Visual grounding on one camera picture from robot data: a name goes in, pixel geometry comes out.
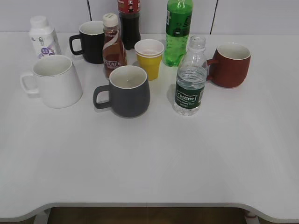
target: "white paper cup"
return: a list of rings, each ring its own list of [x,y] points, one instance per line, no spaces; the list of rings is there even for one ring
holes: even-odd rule
[[[164,53],[164,45],[153,39],[141,40],[135,44],[135,52],[142,57],[158,57]]]

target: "black mug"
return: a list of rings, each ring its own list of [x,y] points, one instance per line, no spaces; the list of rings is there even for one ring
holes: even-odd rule
[[[79,35],[70,37],[70,49],[74,55],[83,54],[83,58],[93,64],[103,63],[104,24],[101,21],[83,23],[79,28]],[[82,50],[74,51],[73,40],[81,40]]]

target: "white bottle cap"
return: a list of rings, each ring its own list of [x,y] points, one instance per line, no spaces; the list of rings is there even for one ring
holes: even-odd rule
[[[116,14],[108,13],[103,16],[105,27],[115,27],[118,25],[118,18]]]
[[[43,28],[49,25],[47,17],[43,15],[31,17],[30,23],[32,28]]]

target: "red mug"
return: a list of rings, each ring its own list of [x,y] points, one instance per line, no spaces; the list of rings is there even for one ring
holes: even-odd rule
[[[225,43],[217,48],[210,65],[208,80],[226,88],[244,82],[250,64],[250,51],[238,43]]]

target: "dark soda bottle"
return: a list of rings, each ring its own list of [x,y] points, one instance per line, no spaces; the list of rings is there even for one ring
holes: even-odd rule
[[[118,0],[121,19],[121,38],[126,50],[134,49],[140,41],[139,11],[140,0]]]

